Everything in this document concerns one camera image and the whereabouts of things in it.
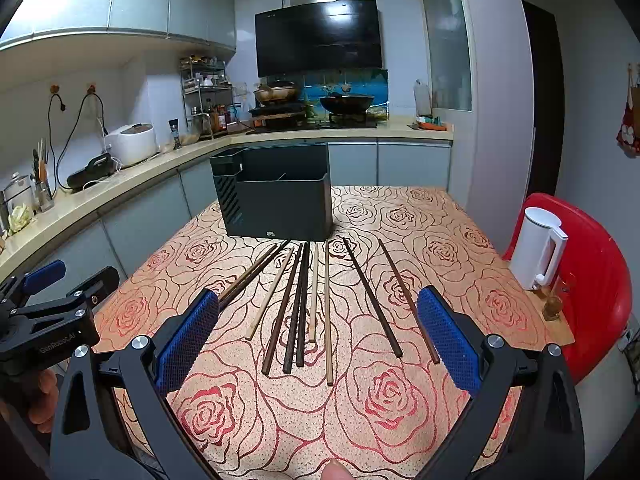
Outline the person's right thumb tip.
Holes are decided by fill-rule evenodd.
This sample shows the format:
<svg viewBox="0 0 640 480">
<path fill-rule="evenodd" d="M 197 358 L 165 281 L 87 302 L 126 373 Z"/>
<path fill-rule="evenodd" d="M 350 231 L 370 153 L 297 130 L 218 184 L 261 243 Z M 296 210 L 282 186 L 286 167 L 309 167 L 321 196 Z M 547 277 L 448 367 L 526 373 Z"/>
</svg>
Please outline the person's right thumb tip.
<svg viewBox="0 0 640 480">
<path fill-rule="evenodd" d="M 330 460 L 322 470 L 321 480 L 355 480 L 355 478 L 341 463 Z"/>
</svg>

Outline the person's left hand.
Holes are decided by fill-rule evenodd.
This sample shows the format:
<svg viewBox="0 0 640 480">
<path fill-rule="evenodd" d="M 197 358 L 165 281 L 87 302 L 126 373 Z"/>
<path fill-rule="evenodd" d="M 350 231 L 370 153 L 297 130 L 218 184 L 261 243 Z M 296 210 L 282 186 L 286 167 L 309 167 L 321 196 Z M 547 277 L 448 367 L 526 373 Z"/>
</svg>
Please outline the person's left hand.
<svg viewBox="0 0 640 480">
<path fill-rule="evenodd" d="M 38 376 L 38 393 L 26 411 L 26 420 L 40 434 L 50 434 L 54 422 L 56 404 L 58 404 L 58 380 L 50 368 L 43 370 Z"/>
</svg>

